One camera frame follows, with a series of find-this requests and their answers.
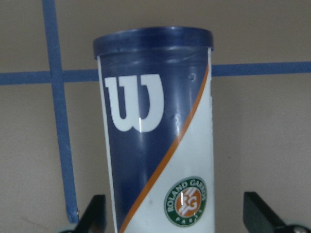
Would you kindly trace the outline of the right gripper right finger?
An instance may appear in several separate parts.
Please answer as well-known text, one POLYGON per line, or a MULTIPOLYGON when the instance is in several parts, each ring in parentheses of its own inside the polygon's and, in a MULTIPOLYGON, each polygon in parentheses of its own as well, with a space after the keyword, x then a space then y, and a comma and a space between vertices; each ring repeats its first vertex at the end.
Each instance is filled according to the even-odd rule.
POLYGON ((243 223, 249 233, 292 232, 292 228, 256 192, 243 195, 243 223))

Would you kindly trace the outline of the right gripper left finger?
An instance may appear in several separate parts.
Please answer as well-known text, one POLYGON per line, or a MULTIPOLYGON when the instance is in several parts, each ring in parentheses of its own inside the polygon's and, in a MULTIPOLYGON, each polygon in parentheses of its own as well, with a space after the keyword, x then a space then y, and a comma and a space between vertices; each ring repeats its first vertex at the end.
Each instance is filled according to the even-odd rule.
POLYGON ((106 230, 106 198, 94 195, 73 233, 104 233, 106 230))

